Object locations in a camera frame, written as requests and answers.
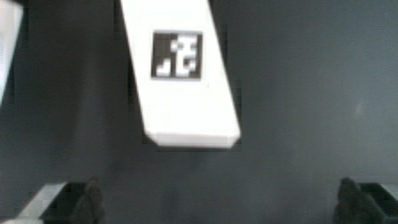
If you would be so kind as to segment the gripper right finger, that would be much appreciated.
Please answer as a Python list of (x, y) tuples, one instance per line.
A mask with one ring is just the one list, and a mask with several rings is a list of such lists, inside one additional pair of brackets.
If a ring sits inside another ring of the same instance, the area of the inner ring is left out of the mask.
[(333, 224), (398, 224), (398, 183), (342, 179)]

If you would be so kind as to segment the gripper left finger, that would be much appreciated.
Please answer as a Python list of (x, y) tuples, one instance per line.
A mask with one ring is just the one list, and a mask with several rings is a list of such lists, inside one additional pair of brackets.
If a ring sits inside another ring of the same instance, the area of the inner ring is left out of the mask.
[(19, 224), (106, 224), (99, 179), (47, 183), (17, 216)]

